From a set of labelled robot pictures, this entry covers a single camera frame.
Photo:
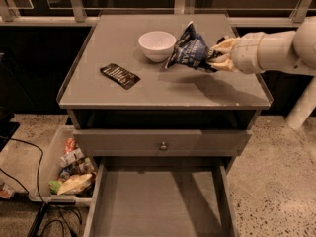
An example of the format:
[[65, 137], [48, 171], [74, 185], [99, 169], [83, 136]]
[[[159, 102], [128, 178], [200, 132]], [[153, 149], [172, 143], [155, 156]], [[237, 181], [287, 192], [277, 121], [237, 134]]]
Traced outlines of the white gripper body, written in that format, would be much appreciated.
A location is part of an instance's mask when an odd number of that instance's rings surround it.
[[259, 65], [258, 51], [264, 32], [247, 33], [240, 37], [231, 50], [234, 66], [244, 74], [259, 74], [263, 70]]

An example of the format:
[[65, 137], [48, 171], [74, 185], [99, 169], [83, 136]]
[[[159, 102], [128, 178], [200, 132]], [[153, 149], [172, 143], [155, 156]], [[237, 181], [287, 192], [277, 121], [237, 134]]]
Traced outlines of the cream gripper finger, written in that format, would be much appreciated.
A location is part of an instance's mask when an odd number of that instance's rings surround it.
[[229, 38], [217, 44], [214, 49], [222, 54], [229, 53], [233, 46], [239, 41], [239, 38]]
[[220, 71], [235, 72], [236, 67], [229, 54], [224, 54], [216, 58], [210, 58], [207, 61], [213, 68]]

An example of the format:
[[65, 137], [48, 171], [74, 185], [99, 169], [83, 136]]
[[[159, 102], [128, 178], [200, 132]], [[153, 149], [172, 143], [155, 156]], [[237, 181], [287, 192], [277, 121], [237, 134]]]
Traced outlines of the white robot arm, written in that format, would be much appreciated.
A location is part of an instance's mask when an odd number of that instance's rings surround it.
[[206, 62], [217, 70], [260, 74], [279, 71], [312, 76], [299, 100], [286, 117], [292, 129], [299, 129], [316, 108], [316, 18], [309, 17], [296, 31], [273, 34], [247, 33], [214, 45]]

